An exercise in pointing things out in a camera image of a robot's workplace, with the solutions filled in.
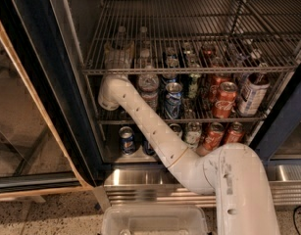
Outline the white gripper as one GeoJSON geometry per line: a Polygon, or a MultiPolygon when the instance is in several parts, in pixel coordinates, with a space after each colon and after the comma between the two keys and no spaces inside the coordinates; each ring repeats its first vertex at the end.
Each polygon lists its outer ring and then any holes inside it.
{"type": "Polygon", "coordinates": [[[129,41],[128,50],[114,50],[110,41],[104,44],[105,60],[104,65],[107,71],[128,70],[131,68],[132,56],[135,52],[134,41],[129,41]]]}

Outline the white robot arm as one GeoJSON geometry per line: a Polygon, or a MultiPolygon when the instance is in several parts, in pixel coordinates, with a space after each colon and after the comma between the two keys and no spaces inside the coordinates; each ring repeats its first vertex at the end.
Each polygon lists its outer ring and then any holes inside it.
{"type": "Polygon", "coordinates": [[[204,157],[197,155],[142,99],[125,74],[103,76],[98,103],[107,111],[124,108],[187,190],[216,194],[218,235],[280,235],[269,180],[251,148],[229,143],[204,157]]]}

